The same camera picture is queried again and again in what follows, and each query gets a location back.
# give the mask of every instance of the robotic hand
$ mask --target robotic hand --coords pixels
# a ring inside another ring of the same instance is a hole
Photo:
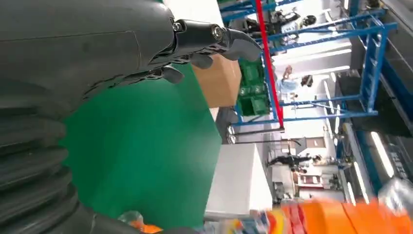
[[[129,75],[121,84],[159,78],[178,83],[184,75],[171,67],[171,63],[191,62],[201,69],[207,69],[213,63],[210,55],[221,54],[229,60],[244,58],[256,61],[261,53],[260,46],[247,34],[216,24],[181,19],[173,23],[172,28],[173,43],[150,62],[156,68]]]
[[[62,120],[106,88],[177,83],[172,63],[261,52],[244,33],[175,21],[154,0],[2,0],[0,28],[0,232],[11,234],[139,233],[79,202],[61,164]]]

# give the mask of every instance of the green table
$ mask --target green table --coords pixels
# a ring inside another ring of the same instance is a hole
[[[190,65],[185,80],[107,90],[67,119],[80,200],[162,228],[202,225],[221,138]]]

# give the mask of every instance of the red metal pole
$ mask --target red metal pole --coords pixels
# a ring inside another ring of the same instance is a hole
[[[265,31],[265,22],[264,22],[264,15],[263,15],[263,6],[261,5],[261,0],[255,0],[256,8],[257,8],[257,15],[258,15],[258,21],[260,23],[260,30],[261,30],[261,37],[263,39],[263,45],[264,45],[264,56],[265,56],[265,66],[266,69],[268,70],[268,75],[269,75],[269,80],[270,80],[270,86],[271,86],[271,92],[274,98],[275,102],[275,109],[277,111],[277,117],[278,117],[278,122],[280,123],[280,127],[284,127],[284,117],[282,114],[282,109],[280,107],[280,103],[278,102],[278,97],[277,97],[277,90],[275,89],[275,78],[274,78],[274,71],[272,70],[272,64],[271,64],[271,56],[270,56],[270,49],[268,48],[268,37],[267,37],[267,32]]]

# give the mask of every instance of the green plastic crate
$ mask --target green plastic crate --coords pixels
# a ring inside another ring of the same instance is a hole
[[[264,83],[255,85],[243,85],[240,87],[238,95],[240,97],[253,97],[267,93],[267,87]]]
[[[255,62],[240,60],[242,85],[254,85],[264,83],[264,68],[261,59]]]
[[[255,95],[253,97],[240,97],[237,105],[242,116],[258,116],[270,113],[269,99],[267,95]]]
[[[256,116],[270,113],[269,99],[267,95],[259,95],[251,98],[252,108]]]

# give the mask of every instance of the ceiling light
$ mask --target ceiling light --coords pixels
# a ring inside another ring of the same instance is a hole
[[[327,82],[326,82],[326,81],[324,81],[324,89],[325,89],[325,94],[327,95],[327,99],[330,100],[330,99],[331,99],[330,90],[328,89],[328,85],[327,85]],[[328,103],[329,103],[329,105],[330,105],[331,113],[334,114],[333,102],[332,102],[332,101],[328,101]]]
[[[328,69],[321,69],[321,70],[312,70],[308,72],[297,72],[290,75],[290,78],[299,78],[306,75],[317,75],[317,74],[325,74],[330,72],[338,72],[338,71],[345,71],[350,69],[350,66],[340,66],[340,67],[333,67]]]
[[[337,50],[337,51],[331,51],[331,52],[325,52],[325,53],[318,53],[318,54],[312,54],[312,55],[307,55],[307,56],[302,56],[302,57],[294,57],[294,58],[288,58],[288,59],[280,59],[277,58],[274,61],[274,66],[280,66],[280,65],[287,65],[287,64],[294,64],[296,62],[303,62],[303,61],[309,61],[309,60],[314,60],[314,59],[321,59],[325,57],[330,57],[330,56],[335,56],[335,55],[342,55],[342,54],[347,54],[351,53],[351,49],[344,49],[344,50]]]
[[[336,128],[334,129],[334,133],[338,134],[338,127],[340,125],[340,118],[338,117],[338,115],[341,114],[341,108],[340,105],[337,105],[337,110],[336,110]]]
[[[387,175],[389,177],[393,177],[394,169],[390,162],[389,156],[387,155],[386,150],[384,149],[383,143],[381,142],[379,135],[376,132],[371,132],[371,135],[377,148],[378,155],[380,155],[380,159],[383,163],[384,169],[386,169]]]
[[[351,203],[353,205],[356,205],[356,199],[354,198],[353,188],[351,187],[350,182],[347,182],[347,187],[349,189]]]
[[[333,79],[333,82],[335,83],[337,81],[336,74],[334,72],[330,73],[331,79]]]
[[[348,10],[349,0],[344,0],[344,9]]]
[[[357,162],[354,162],[354,168],[356,170],[356,175],[357,175],[358,183],[360,184],[361,192],[363,193],[363,198],[366,201],[366,203],[369,204],[370,200],[367,196],[366,186],[364,185],[363,178],[361,177],[361,171],[360,171],[360,168],[358,167]]]
[[[311,55],[311,54],[318,54],[330,50],[338,50],[340,48],[344,47],[350,47],[351,42],[346,41],[342,43],[337,43],[336,41],[327,41],[319,44],[314,44],[314,45],[308,45],[305,47],[299,47],[299,48],[294,48],[288,50],[288,53],[286,54],[280,54],[277,55],[277,61],[283,61],[284,59],[292,59],[296,58],[297,56],[305,56],[305,55]]]
[[[324,107],[324,113],[327,116],[327,108]],[[330,134],[331,140],[333,139],[333,131],[331,130],[331,123],[329,118],[325,118],[325,122],[327,124],[328,133]]]

